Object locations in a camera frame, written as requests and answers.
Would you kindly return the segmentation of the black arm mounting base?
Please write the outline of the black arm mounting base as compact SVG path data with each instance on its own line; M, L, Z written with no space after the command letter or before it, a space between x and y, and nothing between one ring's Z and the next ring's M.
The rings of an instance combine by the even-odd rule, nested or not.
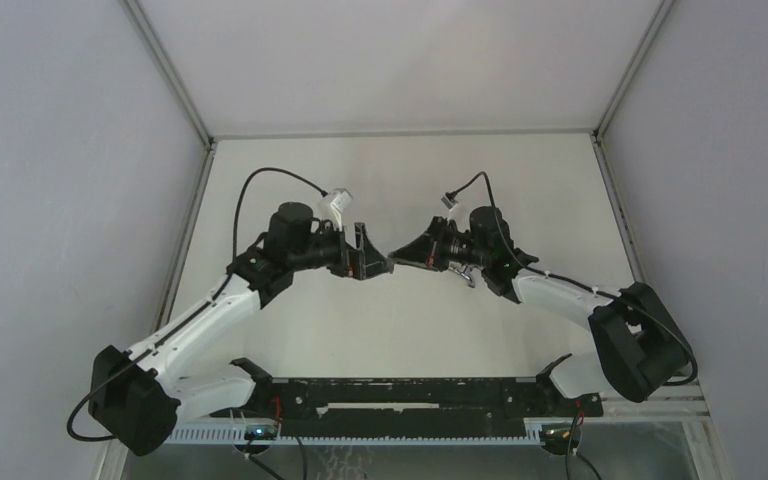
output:
M214 417L263 418L310 433L509 433L515 422L603 416L602 399L563 397L547 376L455 378L279 378L247 358L252 375L242 406Z

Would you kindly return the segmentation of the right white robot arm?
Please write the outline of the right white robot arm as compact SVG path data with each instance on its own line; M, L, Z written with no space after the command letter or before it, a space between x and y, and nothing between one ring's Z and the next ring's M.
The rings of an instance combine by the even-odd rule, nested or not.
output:
M538 388L538 402L549 415L565 415L578 397L609 390L641 403L663 386L678 385L676 375L696 366L686 339L649 285L635 282L604 291L538 269L537 258L515 247L496 207L474 209L465 231L435 216L422 234L389 257L429 271L442 272L453 264L477 269L495 295L548 311L589 332L592 352L565 354L541 373L548 381Z

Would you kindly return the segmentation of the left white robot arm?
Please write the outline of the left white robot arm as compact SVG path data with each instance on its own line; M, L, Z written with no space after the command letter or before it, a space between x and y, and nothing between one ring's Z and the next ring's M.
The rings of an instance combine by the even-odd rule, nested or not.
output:
M281 204L268 228L234 256L222 280L201 303L154 334L119 350L108 346L93 362L87 411L137 456L158 449L176 426L224 408L250 417L271 407L271 388L229 363L217 373L187 377L187 367L231 327L263 310L288 289L296 273L327 269L332 275L370 280L393 270L369 241L366 226L344 228L317 219L300 202Z

